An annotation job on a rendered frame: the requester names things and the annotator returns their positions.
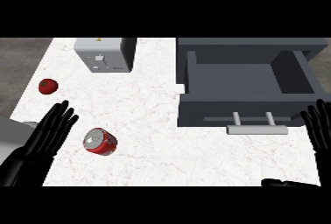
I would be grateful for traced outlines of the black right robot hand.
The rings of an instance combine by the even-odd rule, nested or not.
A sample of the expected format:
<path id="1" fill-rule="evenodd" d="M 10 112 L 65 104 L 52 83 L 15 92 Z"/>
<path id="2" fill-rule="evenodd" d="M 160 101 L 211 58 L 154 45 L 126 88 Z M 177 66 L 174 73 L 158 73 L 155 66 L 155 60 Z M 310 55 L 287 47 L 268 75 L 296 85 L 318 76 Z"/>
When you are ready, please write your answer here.
<path id="1" fill-rule="evenodd" d="M 331 187 L 331 102 L 316 100 L 300 112 L 304 120 L 306 133 L 315 151 L 315 166 L 319 184 Z"/>

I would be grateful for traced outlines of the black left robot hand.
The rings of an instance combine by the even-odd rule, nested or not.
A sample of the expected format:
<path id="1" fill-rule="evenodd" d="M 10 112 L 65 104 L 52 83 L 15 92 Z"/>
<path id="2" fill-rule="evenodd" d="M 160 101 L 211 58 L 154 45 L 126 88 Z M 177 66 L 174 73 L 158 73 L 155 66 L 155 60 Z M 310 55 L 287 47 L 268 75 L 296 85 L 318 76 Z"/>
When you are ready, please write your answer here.
<path id="1" fill-rule="evenodd" d="M 13 150 L 0 164 L 0 186 L 41 186 L 55 156 L 78 120 L 68 100 L 47 111 L 25 145 Z"/>

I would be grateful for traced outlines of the red soda can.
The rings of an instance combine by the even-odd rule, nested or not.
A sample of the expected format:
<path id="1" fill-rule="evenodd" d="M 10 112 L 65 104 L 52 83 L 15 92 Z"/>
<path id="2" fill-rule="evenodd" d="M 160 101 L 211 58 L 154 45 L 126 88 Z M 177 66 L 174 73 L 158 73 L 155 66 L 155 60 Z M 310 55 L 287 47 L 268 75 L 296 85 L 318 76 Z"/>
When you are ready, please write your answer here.
<path id="1" fill-rule="evenodd" d="M 117 138 L 102 129 L 92 129 L 83 139 L 84 149 L 101 156 L 108 156 L 117 149 Z"/>

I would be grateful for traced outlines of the dark grey open drawer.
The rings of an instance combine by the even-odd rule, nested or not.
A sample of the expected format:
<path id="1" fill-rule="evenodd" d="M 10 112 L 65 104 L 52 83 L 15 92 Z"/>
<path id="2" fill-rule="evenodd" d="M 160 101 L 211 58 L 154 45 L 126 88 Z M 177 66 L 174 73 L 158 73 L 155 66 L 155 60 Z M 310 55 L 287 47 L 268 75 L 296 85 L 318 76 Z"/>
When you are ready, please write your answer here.
<path id="1" fill-rule="evenodd" d="M 200 64 L 188 52 L 183 102 L 331 102 L 300 51 L 281 52 L 269 64 Z"/>

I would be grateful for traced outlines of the dark grey drawer front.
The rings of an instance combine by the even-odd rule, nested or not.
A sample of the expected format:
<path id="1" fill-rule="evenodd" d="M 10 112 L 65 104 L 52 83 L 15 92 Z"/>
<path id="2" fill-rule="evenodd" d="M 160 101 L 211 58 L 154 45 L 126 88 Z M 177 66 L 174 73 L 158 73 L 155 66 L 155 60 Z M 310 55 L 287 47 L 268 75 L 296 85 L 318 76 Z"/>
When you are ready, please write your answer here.
<path id="1" fill-rule="evenodd" d="M 179 127 L 225 127 L 234 125 L 234 112 L 242 125 L 266 125 L 266 112 L 276 125 L 304 125 L 300 112 L 322 99 L 331 102 L 331 94 L 180 94 Z"/>

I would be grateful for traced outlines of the pale grey block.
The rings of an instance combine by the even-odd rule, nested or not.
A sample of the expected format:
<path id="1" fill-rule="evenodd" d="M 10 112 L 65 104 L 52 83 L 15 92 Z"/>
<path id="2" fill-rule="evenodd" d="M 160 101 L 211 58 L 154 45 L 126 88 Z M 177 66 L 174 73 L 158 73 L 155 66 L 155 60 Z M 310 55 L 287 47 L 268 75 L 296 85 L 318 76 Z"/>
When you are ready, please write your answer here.
<path id="1" fill-rule="evenodd" d="M 37 122 L 18 122 L 0 115 L 0 164 L 34 132 Z"/>

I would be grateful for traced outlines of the red tomato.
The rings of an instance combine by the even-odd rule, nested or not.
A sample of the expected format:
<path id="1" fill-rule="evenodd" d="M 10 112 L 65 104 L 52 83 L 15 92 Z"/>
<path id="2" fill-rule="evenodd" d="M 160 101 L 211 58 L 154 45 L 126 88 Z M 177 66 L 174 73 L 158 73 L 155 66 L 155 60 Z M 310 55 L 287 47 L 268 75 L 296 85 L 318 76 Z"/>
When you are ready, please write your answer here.
<path id="1" fill-rule="evenodd" d="M 38 92 L 50 95 L 58 91 L 58 82 L 52 79 L 43 79 L 38 83 Z"/>

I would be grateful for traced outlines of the pale grey toaster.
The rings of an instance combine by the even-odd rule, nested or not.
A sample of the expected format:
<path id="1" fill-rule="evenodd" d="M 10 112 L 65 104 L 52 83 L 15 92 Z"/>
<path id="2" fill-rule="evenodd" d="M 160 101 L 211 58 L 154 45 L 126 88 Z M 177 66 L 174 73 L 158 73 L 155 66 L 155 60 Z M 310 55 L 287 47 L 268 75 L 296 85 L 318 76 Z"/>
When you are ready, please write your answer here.
<path id="1" fill-rule="evenodd" d="M 136 38 L 77 38 L 74 50 L 92 73 L 129 73 Z"/>

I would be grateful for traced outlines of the dark grey cabinet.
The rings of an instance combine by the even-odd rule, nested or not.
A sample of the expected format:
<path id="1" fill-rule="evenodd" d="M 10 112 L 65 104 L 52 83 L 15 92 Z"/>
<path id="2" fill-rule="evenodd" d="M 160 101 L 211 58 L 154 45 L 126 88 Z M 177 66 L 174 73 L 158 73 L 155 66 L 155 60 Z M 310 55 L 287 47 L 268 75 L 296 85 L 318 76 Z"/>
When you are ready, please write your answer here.
<path id="1" fill-rule="evenodd" d="M 200 64 L 270 64 L 279 52 L 299 51 L 310 60 L 327 46 L 324 38 L 176 38 L 176 83 L 183 83 L 188 52 Z"/>

